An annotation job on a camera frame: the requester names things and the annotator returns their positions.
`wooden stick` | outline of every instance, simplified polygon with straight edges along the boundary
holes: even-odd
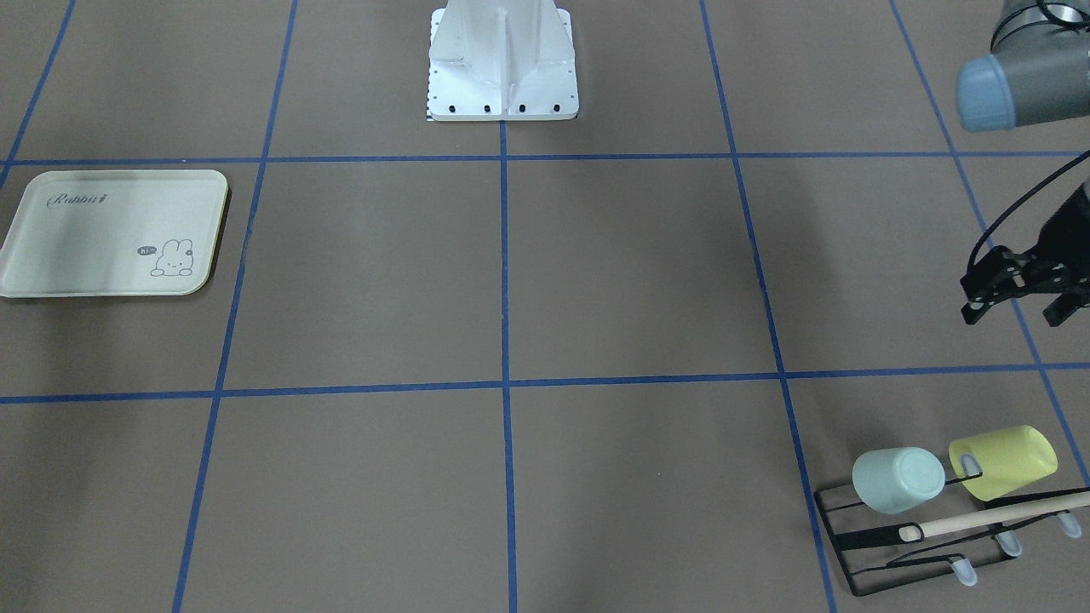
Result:
[[[1068,510],[1088,505],[1090,505],[1090,492],[1067,494],[1064,496],[1056,496],[1054,498],[1018,503],[1009,506],[1001,506],[998,508],[989,508],[985,510],[977,510],[965,515],[947,517],[945,519],[925,521],[920,524],[919,528],[916,526],[904,526],[900,530],[898,530],[898,534],[906,543],[915,543],[929,537],[940,537],[942,534],[980,528],[981,526],[989,526],[991,524],[1014,521],[1026,517],[1058,513],[1061,510]]]

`yellow cup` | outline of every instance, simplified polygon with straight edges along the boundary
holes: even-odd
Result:
[[[1009,494],[1056,471],[1056,452],[1029,425],[959,438],[950,443],[949,453],[959,478],[965,477],[961,458],[969,454],[977,460],[983,474],[961,484],[982,501]]]

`light blue cup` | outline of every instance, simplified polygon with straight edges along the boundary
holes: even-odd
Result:
[[[927,449],[876,449],[856,460],[851,484],[867,506],[894,515],[937,496],[946,484],[946,472]]]

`cup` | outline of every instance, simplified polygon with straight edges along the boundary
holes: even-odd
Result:
[[[946,472],[934,454],[920,447],[875,449],[856,459],[851,484],[867,506],[894,515],[937,496]]]
[[[1029,425],[985,432],[950,443],[950,464],[966,476],[962,457],[972,456],[982,474],[962,481],[969,493],[991,501],[1056,471],[1056,452],[1043,434]]]

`rabbit text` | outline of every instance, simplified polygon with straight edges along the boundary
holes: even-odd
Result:
[[[53,207],[53,206],[56,206],[58,204],[89,204],[89,203],[100,203],[100,202],[106,202],[106,196],[108,194],[102,194],[102,195],[87,195],[87,194],[69,195],[69,194],[57,194],[53,197],[49,199],[48,202],[46,202],[46,206]]]

